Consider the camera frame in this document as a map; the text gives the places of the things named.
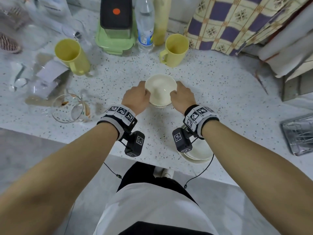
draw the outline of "wire rack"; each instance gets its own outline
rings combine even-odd
[[[313,115],[281,124],[291,152],[301,156],[313,151]]]

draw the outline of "mug handle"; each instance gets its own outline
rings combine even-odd
[[[165,56],[165,55],[168,55],[168,51],[165,49],[165,50],[163,50],[163,51],[161,51],[160,52],[160,62],[161,63],[164,63],[164,64],[166,64],[166,57],[163,59],[163,57]]]
[[[72,70],[72,72],[73,72],[74,74],[75,74],[75,72],[77,72],[74,62],[69,63],[69,68]]]

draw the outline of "orange circle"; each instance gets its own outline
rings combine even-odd
[[[115,15],[119,15],[120,14],[120,9],[118,9],[118,8],[113,9],[113,13]]]

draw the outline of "black lid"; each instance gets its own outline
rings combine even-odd
[[[102,28],[129,29],[132,23],[132,0],[101,0],[100,25]]]

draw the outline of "person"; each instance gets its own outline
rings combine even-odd
[[[177,85],[171,101],[185,114],[196,100],[189,88],[181,82]],[[126,92],[122,105],[138,115],[148,106],[149,97],[142,81]],[[206,122],[201,133],[223,168],[281,234],[313,233],[313,181],[303,172],[217,120]],[[53,233],[117,138],[112,124],[100,123],[27,171],[0,197],[1,234]],[[153,169],[143,163],[132,166],[94,235],[216,235],[193,198],[172,179],[154,178]]]

